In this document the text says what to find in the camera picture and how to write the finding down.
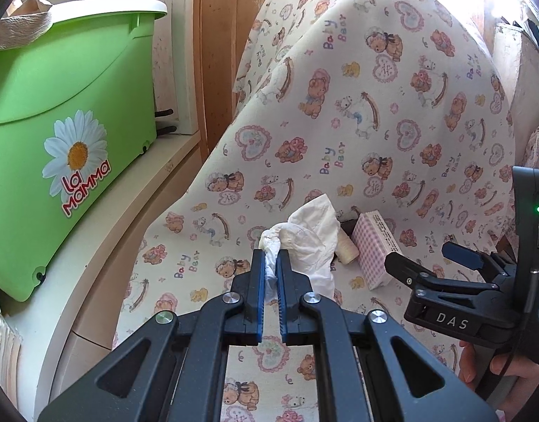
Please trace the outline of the person's right hand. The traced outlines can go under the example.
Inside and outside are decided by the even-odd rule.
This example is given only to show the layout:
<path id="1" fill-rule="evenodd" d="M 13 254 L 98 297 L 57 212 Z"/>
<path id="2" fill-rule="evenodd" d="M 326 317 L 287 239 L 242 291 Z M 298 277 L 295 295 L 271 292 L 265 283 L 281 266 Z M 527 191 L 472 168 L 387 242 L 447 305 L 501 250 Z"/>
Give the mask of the person's right hand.
<path id="1" fill-rule="evenodd" d="M 470 388 L 474 389 L 473 380 L 476 378 L 475 351 L 473 344 L 466 341 L 460 341 L 459 346 L 462 348 L 459 361 L 458 377 Z M 489 370 L 494 375 L 500 375 L 504 371 L 506 377 L 516 377 L 516 387 L 523 386 L 524 388 L 535 389 L 539 384 L 539 364 L 534 363 L 529 358 L 523 355 L 515 355 L 508 362 L 509 355 L 497 355 L 489 364 Z"/>

